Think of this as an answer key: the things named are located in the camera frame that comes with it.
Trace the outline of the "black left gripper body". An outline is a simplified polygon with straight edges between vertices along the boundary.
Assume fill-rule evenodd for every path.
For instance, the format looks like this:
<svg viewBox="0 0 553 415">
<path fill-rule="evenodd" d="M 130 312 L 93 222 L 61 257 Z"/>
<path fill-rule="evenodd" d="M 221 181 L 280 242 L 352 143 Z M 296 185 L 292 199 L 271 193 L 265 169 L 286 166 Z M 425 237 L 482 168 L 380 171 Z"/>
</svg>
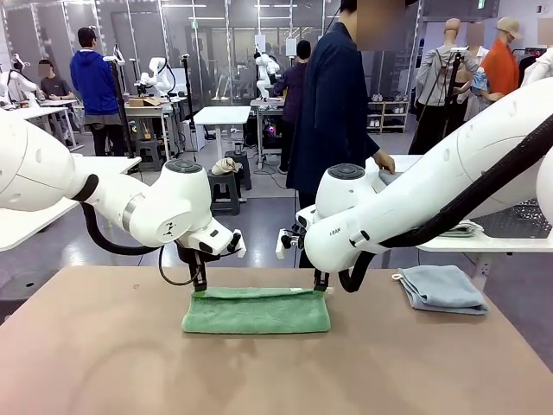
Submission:
<svg viewBox="0 0 553 415">
<path fill-rule="evenodd" d="M 205 263 L 206 254 L 193 248 L 177 245 L 178 257 L 184 264 L 195 267 Z"/>
</svg>

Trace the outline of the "person's right hand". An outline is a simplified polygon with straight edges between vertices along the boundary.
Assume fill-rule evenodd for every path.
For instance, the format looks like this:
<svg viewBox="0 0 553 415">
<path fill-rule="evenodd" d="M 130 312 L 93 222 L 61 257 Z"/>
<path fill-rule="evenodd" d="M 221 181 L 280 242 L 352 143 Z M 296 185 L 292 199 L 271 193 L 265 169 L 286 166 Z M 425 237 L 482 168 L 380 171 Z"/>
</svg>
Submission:
<svg viewBox="0 0 553 415">
<path fill-rule="evenodd" d="M 394 159 L 383 150 L 378 150 L 372 159 L 378 165 L 380 169 L 386 170 L 390 174 L 394 174 L 396 171 L 396 164 Z"/>
</svg>

